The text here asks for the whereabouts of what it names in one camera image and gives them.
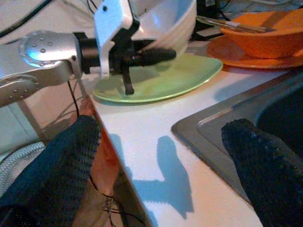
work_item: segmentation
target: white countertop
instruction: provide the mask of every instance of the white countertop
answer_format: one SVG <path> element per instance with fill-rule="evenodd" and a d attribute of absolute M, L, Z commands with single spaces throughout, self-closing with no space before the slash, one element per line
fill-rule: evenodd
<path fill-rule="evenodd" d="M 189 52 L 205 55 L 207 42 Z M 256 213 L 171 132 L 177 121 L 286 71 L 224 67 L 198 89 L 168 100 L 94 106 L 154 226 L 261 227 Z M 90 92 L 96 77 L 84 76 Z"/>

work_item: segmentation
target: white bowl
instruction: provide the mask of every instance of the white bowl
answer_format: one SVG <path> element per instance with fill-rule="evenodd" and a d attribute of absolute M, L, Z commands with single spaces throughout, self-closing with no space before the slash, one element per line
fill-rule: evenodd
<path fill-rule="evenodd" d="M 132 38 L 155 40 L 144 50 L 164 48 L 174 49 L 178 55 L 183 53 L 196 24 L 196 0 L 135 0 L 134 3 L 141 24 Z"/>

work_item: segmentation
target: sink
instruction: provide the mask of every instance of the sink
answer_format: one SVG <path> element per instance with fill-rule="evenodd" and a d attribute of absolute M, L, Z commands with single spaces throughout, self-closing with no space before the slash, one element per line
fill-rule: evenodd
<path fill-rule="evenodd" d="M 303 157 L 303 69 L 296 68 L 186 117 L 172 127 L 183 144 L 249 202 L 221 138 L 221 128 L 240 118 L 280 137 Z"/>
<path fill-rule="evenodd" d="M 256 126 L 278 136 L 303 158 L 303 87 L 268 106 Z"/>

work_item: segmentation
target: orange bowl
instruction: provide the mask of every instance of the orange bowl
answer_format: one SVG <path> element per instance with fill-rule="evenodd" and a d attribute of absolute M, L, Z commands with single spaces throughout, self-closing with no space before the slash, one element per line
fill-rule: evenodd
<path fill-rule="evenodd" d="M 303 49 L 303 9 L 247 13 L 233 21 L 244 25 L 263 26 L 276 30 L 255 34 L 221 28 L 222 33 L 250 56 L 282 58 L 295 56 Z"/>

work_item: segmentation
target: robotic arm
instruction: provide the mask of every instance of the robotic arm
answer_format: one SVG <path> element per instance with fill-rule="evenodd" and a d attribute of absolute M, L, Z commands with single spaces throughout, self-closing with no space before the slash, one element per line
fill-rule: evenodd
<path fill-rule="evenodd" d="M 174 50 L 140 51 L 152 41 L 131 40 L 139 24 L 132 0 L 104 1 L 95 14 L 96 39 L 84 33 L 36 31 L 0 45 L 0 107 L 44 87 L 81 78 L 94 66 L 100 66 L 101 79 L 122 74 L 125 93 L 133 94 L 129 67 L 176 57 Z"/>

